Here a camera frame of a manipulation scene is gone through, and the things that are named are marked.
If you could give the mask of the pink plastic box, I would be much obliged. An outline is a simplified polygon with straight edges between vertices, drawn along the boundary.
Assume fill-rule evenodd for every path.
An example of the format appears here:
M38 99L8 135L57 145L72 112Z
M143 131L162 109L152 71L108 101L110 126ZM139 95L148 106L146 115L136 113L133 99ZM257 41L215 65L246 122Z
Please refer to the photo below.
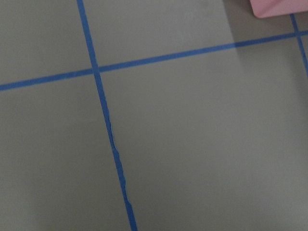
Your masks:
M308 11L308 0L250 0L257 18L268 18Z

